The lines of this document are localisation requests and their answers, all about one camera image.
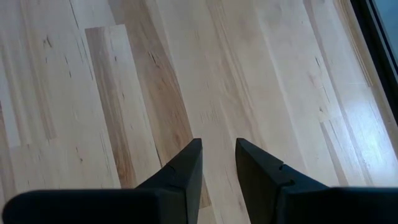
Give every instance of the wooden floor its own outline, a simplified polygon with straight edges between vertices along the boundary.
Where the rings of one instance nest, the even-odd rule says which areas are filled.
[[[249,223],[237,137],[330,186],[398,186],[396,123],[347,1],[0,0],[0,53],[0,207],[135,187],[192,138],[199,223]]]

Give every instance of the hardwood floor plank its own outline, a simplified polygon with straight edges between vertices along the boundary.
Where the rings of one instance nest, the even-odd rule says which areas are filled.
[[[4,46],[0,45],[0,52],[4,52]],[[12,107],[12,99],[9,91],[9,84],[6,73],[9,72],[8,62],[5,56],[0,54],[0,104],[2,105],[2,119],[4,121],[4,133],[8,147],[21,145],[19,137],[16,114]]]
[[[344,1],[334,0],[333,3],[335,7],[333,7],[332,10],[336,10],[339,17],[337,21],[342,23],[346,31],[345,33],[350,39],[351,48],[354,49],[361,69],[363,70],[364,75],[367,76],[365,78],[368,78],[367,82],[372,84],[370,87],[372,89],[372,94],[374,95],[375,101],[371,102],[371,106],[380,112],[384,126],[386,127],[388,135],[390,136],[393,148],[395,152],[397,152],[398,138],[395,138],[395,136],[398,136],[398,125],[394,115],[392,114],[386,93],[381,85],[379,75],[377,74],[368,46],[366,45],[365,39],[362,35],[361,28],[356,20],[354,10],[352,6]]]
[[[231,80],[230,54],[219,45],[205,1],[158,4],[192,131],[203,141],[203,171],[216,222],[248,223],[233,151],[236,134],[255,139],[253,117],[242,108],[238,91],[242,80]]]
[[[212,206],[199,209],[198,224],[216,224]]]
[[[304,4],[256,1],[256,10],[308,174],[338,185],[319,122],[341,111]]]
[[[231,44],[228,33],[230,28],[226,21],[221,1],[207,1],[212,26],[208,27],[208,33],[212,39],[205,39],[207,43],[201,43],[209,63],[211,74],[215,83],[219,83],[218,91],[221,108],[226,118],[232,142],[236,138],[247,138],[254,144],[266,149],[262,140],[259,126],[256,121],[249,87],[246,82],[242,65],[239,61],[238,52]]]
[[[9,150],[0,101],[0,210],[6,201],[10,200],[16,194],[14,171],[12,169]]]
[[[253,127],[256,127],[254,132],[259,131],[262,142],[265,143],[263,148],[295,169],[307,173],[300,151],[295,150],[298,148],[298,142],[253,2],[247,1],[246,4],[220,0],[205,2],[215,31],[214,36],[204,35],[201,38],[206,41],[203,43],[203,48],[207,50],[206,57],[209,58],[209,64],[213,68],[219,67],[214,63],[217,62],[218,55],[211,50],[217,49],[214,43],[219,39],[220,45],[223,46],[221,54],[230,58],[228,63],[232,74],[238,74],[234,79],[243,80],[244,88],[238,88],[238,91],[241,95],[247,96],[246,99],[242,99],[245,101],[243,106],[245,110],[252,109],[246,114]],[[201,31],[209,32],[206,30],[209,28],[202,28]],[[218,70],[214,70],[215,77],[219,76],[219,73]]]
[[[111,31],[113,30],[106,28],[88,29],[86,37],[121,187],[131,189],[137,186],[137,180],[119,101],[120,93],[124,93],[118,90],[116,82],[121,79],[112,69],[113,60],[110,60],[114,55],[114,52],[110,51],[113,48],[113,41],[117,43],[116,41],[120,39],[118,40],[117,33]]]
[[[136,187],[160,169],[124,25],[86,36],[122,187]]]
[[[69,0],[69,4],[82,33],[87,28],[115,25],[108,0]]]
[[[309,1],[307,11],[366,184],[395,185],[398,169],[393,167],[398,161],[380,111],[374,106],[373,84],[345,34],[347,25],[337,19],[339,12],[333,2]]]
[[[340,185],[367,186],[370,183],[366,180],[367,173],[363,172],[361,163],[357,157],[355,142],[352,142],[349,130],[344,117],[332,118],[329,121],[321,123],[324,129],[324,137],[330,140],[333,150],[336,152],[335,158],[332,157],[333,165],[341,166],[340,179],[345,176],[346,181],[340,181]]]
[[[348,186],[347,177],[344,173],[343,167],[341,165],[341,162],[339,160],[339,157],[338,157],[336,149],[335,149],[335,147],[338,147],[339,145],[336,146],[335,144],[333,144],[333,142],[336,141],[335,137],[337,137],[337,136],[328,134],[331,129],[333,130],[333,127],[331,127],[330,123],[320,123],[320,126],[321,126],[323,136],[325,138],[326,145],[329,150],[329,154],[330,154],[331,161],[333,163],[333,167],[335,168],[335,171],[336,171],[338,182],[339,182],[340,186]]]
[[[86,54],[85,36],[81,34],[85,25],[95,25],[92,17],[98,17],[100,12],[78,11],[76,20],[69,1],[7,0],[0,4],[6,12],[1,16],[9,16],[1,19],[2,27],[9,28],[1,29],[2,44],[13,41],[5,47],[5,54],[8,59],[13,58],[15,65],[21,64],[17,78],[14,72],[18,71],[10,66],[13,79],[7,79],[9,95],[16,101],[24,100],[12,87],[27,85],[24,91],[29,96],[32,94],[28,100],[34,104],[37,98],[34,88],[40,88],[40,94],[47,97],[45,103],[57,134],[52,139],[34,138],[37,142],[30,144],[26,144],[30,142],[27,138],[21,138],[20,146],[12,146],[10,163],[14,168],[16,193],[46,188],[120,187],[98,89],[91,76],[90,55]],[[114,24],[113,17],[108,22]],[[23,43],[21,49],[16,47],[18,39]],[[26,58],[34,66],[23,67]],[[39,84],[31,81],[36,78],[32,72],[40,76]],[[39,119],[35,114],[40,110],[32,110],[32,118]]]
[[[149,9],[144,0],[122,0],[113,8],[123,10],[132,55],[141,84],[142,95],[159,154],[164,166],[193,138],[180,87],[174,70],[157,35]],[[201,207],[211,204],[206,182],[203,181]]]
[[[169,59],[169,61],[172,61],[172,58],[170,55],[169,43],[167,42],[166,33],[165,33],[164,26],[163,26],[163,20],[160,17],[157,0],[145,0],[145,2],[147,4],[147,7],[148,7],[148,10],[150,13],[150,18],[152,19],[152,22],[154,23],[156,33],[160,39],[160,42],[162,43],[162,46],[167,55],[167,58]]]
[[[37,61],[42,55],[24,19],[24,6],[19,1],[1,2],[4,29],[0,33],[0,53],[19,135],[19,141],[11,141],[11,146],[56,137],[48,103],[47,75]]]

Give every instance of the black window edge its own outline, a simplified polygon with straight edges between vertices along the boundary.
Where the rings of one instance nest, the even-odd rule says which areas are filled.
[[[395,121],[398,121],[398,67],[373,0],[351,0]]]

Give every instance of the dark wood grain streak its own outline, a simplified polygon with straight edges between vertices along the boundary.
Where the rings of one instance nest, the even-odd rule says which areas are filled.
[[[87,29],[86,37],[120,184],[122,188],[133,188],[137,182],[102,29]]]
[[[119,4],[109,5],[117,15],[116,23],[126,26],[156,149],[164,166],[193,138],[177,77],[145,1],[120,0]],[[209,206],[205,181],[201,194],[201,207]]]

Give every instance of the light wood plank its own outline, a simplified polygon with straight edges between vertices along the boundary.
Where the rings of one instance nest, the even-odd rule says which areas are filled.
[[[216,224],[213,207],[207,206],[199,209],[198,224]]]
[[[338,185],[319,122],[340,110],[303,2],[256,2],[308,174]]]
[[[217,54],[212,57],[215,53],[211,49],[217,49],[212,43],[217,43],[217,39],[220,39],[221,49],[224,51],[222,54],[228,58],[232,74],[235,74],[232,77],[242,80],[244,88],[238,91],[241,95],[248,96],[242,99],[246,101],[243,104],[244,110],[252,109],[251,113],[246,112],[246,114],[251,118],[251,122],[257,123],[253,126],[257,126],[265,146],[262,142],[256,142],[256,138],[253,138],[254,142],[295,169],[307,173],[302,155],[296,150],[298,142],[292,120],[280,89],[269,48],[264,42],[253,2],[246,1],[245,4],[241,4],[239,1],[213,0],[206,1],[206,7],[216,37],[211,39],[207,38],[208,35],[203,36],[202,39],[206,40],[203,44],[203,48],[207,49],[206,57],[209,58],[212,67],[218,66],[214,64],[217,62]],[[214,76],[217,77],[218,74],[219,72],[215,70]],[[247,134],[240,132],[238,136],[247,136]]]
[[[180,87],[145,1],[121,1],[119,7],[124,11],[123,21],[136,63],[155,146],[164,166],[193,138]],[[203,181],[201,207],[210,204],[206,182]]]
[[[395,185],[398,181],[397,158],[375,106],[373,84],[364,73],[363,63],[358,61],[353,41],[345,33],[348,24],[338,19],[341,12],[331,1],[309,1],[307,11],[336,90],[346,126],[341,128],[347,130],[344,132],[352,142],[352,152],[358,158],[366,185]],[[341,153],[341,161],[352,152]],[[346,171],[354,172],[350,166]]]
[[[2,1],[0,6],[3,27],[0,53],[19,135],[19,141],[11,141],[12,146],[18,146],[17,142],[30,144],[56,136],[48,102],[47,77],[37,61],[42,56],[41,51],[34,43],[34,34],[27,29],[23,7],[18,1]]]
[[[124,25],[86,30],[99,95],[122,187],[160,169]]]
[[[14,171],[6,136],[6,126],[0,102],[0,209],[16,194]]]
[[[158,1],[158,4],[192,131],[203,141],[203,171],[216,221],[247,223],[236,177],[233,138],[236,133],[252,138],[253,130],[249,129],[250,120],[242,109],[241,96],[236,93],[237,84],[229,79],[233,75],[225,53],[220,50],[206,4],[204,1]],[[211,43],[207,42],[207,35],[215,43],[206,46]],[[218,64],[218,70],[211,70],[208,62],[212,60],[215,60],[213,69]]]
[[[4,52],[3,45],[0,45],[0,51]],[[6,73],[9,72],[8,62],[5,61],[5,55],[0,54],[0,102],[2,105],[2,116],[4,121],[5,135],[7,137],[8,146],[20,146],[21,139],[19,138],[17,119],[12,106],[12,99],[10,95],[10,90],[8,88],[9,84],[7,81]]]
[[[157,0],[145,0],[149,13],[150,13],[150,18],[152,19],[152,22],[154,23],[154,27],[156,29],[156,33],[159,36],[159,40],[162,43],[162,46],[164,48],[164,51],[167,55],[167,58],[169,61],[171,61],[171,55],[170,55],[170,49],[169,49],[169,43],[167,42],[166,38],[166,33],[163,25],[163,20],[160,16],[159,13],[159,7],[157,5]]]
[[[23,100],[21,95],[12,94],[10,86],[30,85],[26,90],[31,90],[35,87],[29,81],[35,78],[32,72],[40,71],[36,71],[37,75],[46,87],[37,86],[48,99],[46,104],[57,134],[53,139],[43,138],[29,144],[21,140],[21,146],[10,149],[16,192],[120,187],[98,90],[91,76],[90,55],[86,54],[85,36],[81,35],[85,28],[82,21],[91,23],[91,16],[97,17],[99,12],[80,15],[79,25],[69,1],[2,1],[1,4],[4,4],[1,9],[10,16],[2,23],[12,27],[7,32],[1,31],[8,41],[14,42],[6,50],[9,58],[15,58],[10,63],[18,65],[24,62],[24,57],[32,57],[34,61],[34,66],[15,75],[26,76],[26,80],[12,79],[15,81],[12,84],[7,79],[10,95]],[[19,41],[30,46],[21,46],[21,51],[27,52],[21,59],[19,51],[10,50]]]
[[[342,117],[320,124],[340,185],[368,185]]]

